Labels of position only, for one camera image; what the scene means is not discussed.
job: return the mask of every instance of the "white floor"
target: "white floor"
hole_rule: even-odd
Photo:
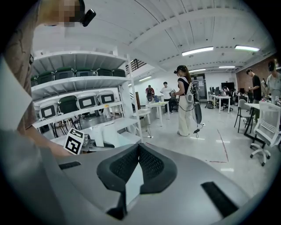
[[[191,122],[192,134],[189,137],[177,134],[178,114],[174,111],[170,120],[163,116],[163,127],[160,127],[159,119],[151,123],[153,138],[144,138],[144,142],[205,161],[241,186],[251,197],[268,187],[280,166],[281,153],[278,148],[275,146],[270,149],[266,146],[271,158],[262,167],[262,155],[250,158],[252,140],[244,136],[243,121],[241,120],[239,133],[238,124],[234,128],[237,106],[231,106],[234,110],[229,114],[227,110],[219,114],[218,109],[205,109],[205,104],[201,107],[205,127],[198,132],[198,138],[193,134],[197,129],[194,121]],[[143,136],[148,136],[145,129]]]

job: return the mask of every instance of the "white office chair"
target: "white office chair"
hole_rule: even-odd
[[[258,135],[269,147],[278,145],[281,140],[281,132],[279,131],[281,108],[268,102],[259,102],[259,107],[260,115],[254,132],[256,136]],[[262,147],[254,143],[251,144],[251,148],[252,146],[258,148],[251,154],[251,158],[256,153],[261,152],[263,154],[262,166],[265,165],[267,159],[270,159],[270,152],[263,149],[265,144],[263,144]]]

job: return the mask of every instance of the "doorway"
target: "doorway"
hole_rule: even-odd
[[[191,75],[191,80],[194,85],[197,86],[199,90],[199,97],[200,99],[207,99],[207,87],[206,87],[206,80],[205,74],[194,74]]]

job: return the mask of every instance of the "man in white shirt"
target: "man in white shirt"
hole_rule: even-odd
[[[172,89],[170,87],[168,87],[167,84],[168,84],[167,82],[163,83],[164,87],[161,89],[160,93],[162,93],[164,95],[164,101],[169,102],[169,111],[170,111],[171,114],[173,114],[171,101],[170,101],[171,100],[171,94],[170,93],[171,93]],[[167,111],[168,111],[167,105],[165,105],[165,113],[164,113],[165,115],[167,114]]]
[[[271,74],[267,78],[267,87],[271,92],[271,103],[276,105],[276,99],[281,97],[281,74],[277,72],[273,61],[268,63]]]

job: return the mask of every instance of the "person wearing headset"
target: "person wearing headset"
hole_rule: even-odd
[[[267,78],[267,87],[271,93],[271,103],[276,105],[277,98],[281,98],[281,74],[276,71],[273,61],[268,63],[271,74]]]
[[[38,1],[22,19],[9,40],[4,59],[11,72],[24,90],[31,96],[31,71],[34,55],[32,53],[33,33],[37,26],[69,25],[80,22],[87,26],[94,18],[95,12],[89,10],[85,14],[83,0],[41,0]],[[18,126],[20,134],[30,138],[38,146],[49,147],[55,156],[71,155],[63,146],[45,138],[32,124],[37,120],[33,102],[28,106]]]
[[[179,95],[179,130],[177,134],[187,137],[190,135],[190,117],[192,104],[188,103],[185,95],[187,95],[188,90],[190,90],[190,85],[192,85],[191,77],[189,71],[185,65],[180,65],[174,72],[179,76],[178,87],[179,91],[174,93],[173,96]]]

